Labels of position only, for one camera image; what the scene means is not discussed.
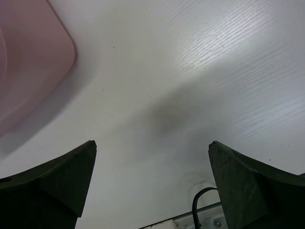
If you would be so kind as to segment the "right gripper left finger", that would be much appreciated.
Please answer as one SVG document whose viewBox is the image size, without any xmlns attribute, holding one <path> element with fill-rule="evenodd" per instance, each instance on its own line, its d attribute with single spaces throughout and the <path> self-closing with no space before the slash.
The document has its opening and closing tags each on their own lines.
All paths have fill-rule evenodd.
<svg viewBox="0 0 305 229">
<path fill-rule="evenodd" d="M 2 229 L 73 229 L 82 216 L 97 154 L 90 140 L 0 180 Z"/>
</svg>

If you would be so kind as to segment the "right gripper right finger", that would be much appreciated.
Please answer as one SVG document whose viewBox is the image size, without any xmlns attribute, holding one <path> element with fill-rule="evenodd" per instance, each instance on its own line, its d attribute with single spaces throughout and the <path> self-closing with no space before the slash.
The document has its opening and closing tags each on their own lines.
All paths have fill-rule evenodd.
<svg viewBox="0 0 305 229">
<path fill-rule="evenodd" d="M 230 229 L 303 229 L 305 176 L 245 156 L 214 141 L 208 149 Z"/>
</svg>

